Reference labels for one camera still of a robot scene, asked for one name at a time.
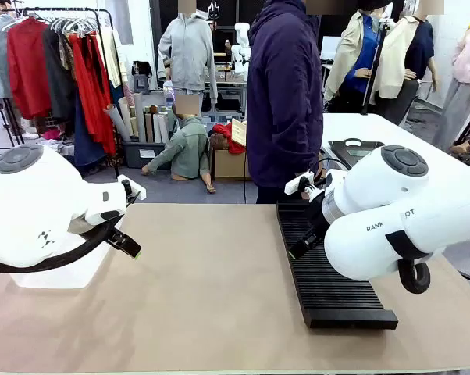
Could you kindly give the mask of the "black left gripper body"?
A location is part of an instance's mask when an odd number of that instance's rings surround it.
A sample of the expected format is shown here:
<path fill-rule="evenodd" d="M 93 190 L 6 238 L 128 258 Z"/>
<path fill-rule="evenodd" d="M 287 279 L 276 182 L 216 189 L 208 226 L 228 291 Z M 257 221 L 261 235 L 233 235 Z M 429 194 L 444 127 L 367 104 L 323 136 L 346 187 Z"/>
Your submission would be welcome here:
<path fill-rule="evenodd" d="M 115 225 L 111 224 L 105 235 L 107 243 L 125 243 L 127 236 Z"/>

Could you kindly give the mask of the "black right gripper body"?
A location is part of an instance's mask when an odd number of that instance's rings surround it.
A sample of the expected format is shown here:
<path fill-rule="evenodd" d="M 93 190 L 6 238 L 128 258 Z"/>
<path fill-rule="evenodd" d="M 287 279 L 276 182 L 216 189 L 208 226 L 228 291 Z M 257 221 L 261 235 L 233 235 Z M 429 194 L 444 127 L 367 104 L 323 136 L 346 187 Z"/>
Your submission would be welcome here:
<path fill-rule="evenodd" d="M 322 203 L 324 198 L 324 194 L 318 195 L 308 203 L 308 207 L 305 210 L 308 222 L 311 225 L 311 229 L 304 236 L 304 241 L 306 243 L 322 241 L 329 229 L 330 224 L 322 212 Z"/>

